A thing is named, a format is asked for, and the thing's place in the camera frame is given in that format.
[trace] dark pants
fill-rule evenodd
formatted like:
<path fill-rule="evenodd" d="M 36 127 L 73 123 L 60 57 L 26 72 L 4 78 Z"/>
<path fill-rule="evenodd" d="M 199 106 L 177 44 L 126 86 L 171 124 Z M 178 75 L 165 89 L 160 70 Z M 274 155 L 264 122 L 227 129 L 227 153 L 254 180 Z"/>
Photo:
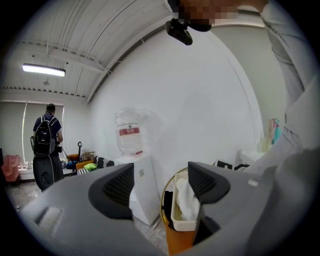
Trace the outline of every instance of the dark pants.
<path fill-rule="evenodd" d="M 58 155 L 50 155 L 53 167 L 54 182 L 58 182 L 64 178 L 62 164 Z"/>

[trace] ceiling light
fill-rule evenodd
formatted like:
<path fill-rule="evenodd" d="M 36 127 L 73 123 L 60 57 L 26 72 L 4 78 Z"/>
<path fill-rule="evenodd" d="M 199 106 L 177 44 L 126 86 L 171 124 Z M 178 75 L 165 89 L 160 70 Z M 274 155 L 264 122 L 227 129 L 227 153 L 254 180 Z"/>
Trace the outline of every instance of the ceiling light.
<path fill-rule="evenodd" d="M 51 67 L 51 66 L 41 66 L 35 64 L 23 64 L 22 69 L 25 72 L 41 73 L 47 75 L 54 75 L 59 77 L 64 77 L 66 71 L 61 68 Z"/>

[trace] person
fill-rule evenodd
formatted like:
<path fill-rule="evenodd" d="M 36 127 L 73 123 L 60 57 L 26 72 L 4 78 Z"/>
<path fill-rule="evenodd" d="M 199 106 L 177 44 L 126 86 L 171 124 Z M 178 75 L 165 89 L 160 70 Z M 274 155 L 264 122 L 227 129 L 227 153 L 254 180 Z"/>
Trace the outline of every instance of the person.
<path fill-rule="evenodd" d="M 265 25 L 272 51 L 286 86 L 284 130 L 271 147 L 244 172 L 262 175 L 287 157 L 320 147 L 320 69 L 307 38 L 284 8 L 274 0 L 180 0 L 185 19 L 213 24 L 240 6 L 256 8 Z"/>
<path fill-rule="evenodd" d="M 41 120 L 43 118 L 45 120 L 51 121 L 51 119 L 55 116 L 56 113 L 56 106 L 53 103 L 50 103 L 46 106 L 45 114 L 35 121 L 34 127 L 33 127 L 33 135 L 36 135 L 36 130 L 41 124 Z M 51 131 L 53 133 L 53 137 L 55 140 L 55 145 L 60 144 L 64 138 L 62 136 L 62 127 L 58 119 L 52 124 Z M 50 155 L 51 161 L 52 161 L 52 168 L 53 168 L 53 176 L 54 176 L 54 182 L 57 182 L 59 180 L 62 180 L 64 178 L 63 168 L 62 164 L 59 158 L 59 152 L 58 148 L 55 146 L 54 151 Z"/>

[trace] blue shirt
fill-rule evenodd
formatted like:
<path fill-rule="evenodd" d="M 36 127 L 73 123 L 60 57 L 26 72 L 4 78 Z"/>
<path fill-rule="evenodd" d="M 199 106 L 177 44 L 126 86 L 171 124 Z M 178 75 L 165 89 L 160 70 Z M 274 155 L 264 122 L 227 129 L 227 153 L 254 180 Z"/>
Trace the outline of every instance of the blue shirt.
<path fill-rule="evenodd" d="M 52 114 L 50 114 L 50 113 L 46 113 L 46 114 L 44 114 L 44 118 L 45 118 L 45 120 L 48 120 L 48 121 L 50 122 L 51 119 L 54 118 L 54 116 L 53 116 Z M 40 126 L 40 124 L 41 124 L 41 117 L 39 116 L 38 119 L 35 121 L 35 124 L 34 124 L 34 127 L 33 127 L 33 131 L 34 131 L 34 132 L 38 129 L 38 127 Z M 54 141 L 55 141 L 55 142 L 57 142 L 57 133 L 58 133 L 58 131 L 59 131 L 60 129 L 61 129 L 61 124 L 60 124 L 59 120 L 57 119 L 57 120 L 54 122 L 54 124 L 52 125 L 52 127 L 51 127 L 51 130 L 52 130 L 52 133 L 53 133 L 52 135 L 53 135 L 53 137 L 54 137 Z M 54 150 L 51 155 L 58 156 L 59 153 L 58 153 L 56 150 Z"/>

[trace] floor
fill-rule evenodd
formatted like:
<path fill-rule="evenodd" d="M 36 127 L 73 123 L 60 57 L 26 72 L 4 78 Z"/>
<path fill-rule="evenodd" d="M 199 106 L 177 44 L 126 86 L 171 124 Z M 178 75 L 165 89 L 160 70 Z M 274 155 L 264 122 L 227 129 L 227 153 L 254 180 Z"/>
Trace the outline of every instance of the floor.
<path fill-rule="evenodd" d="M 9 186 L 6 189 L 12 204 L 17 210 L 23 208 L 41 194 L 41 191 L 35 182 L 26 182 L 20 184 L 19 186 L 20 189 L 18 186 Z M 135 227 L 149 242 L 151 242 L 155 247 L 163 251 L 165 254 L 168 254 L 166 230 L 162 221 L 159 222 L 159 225 L 154 230 L 152 229 L 152 225 L 149 226 L 136 217 L 133 218 L 133 221 Z"/>

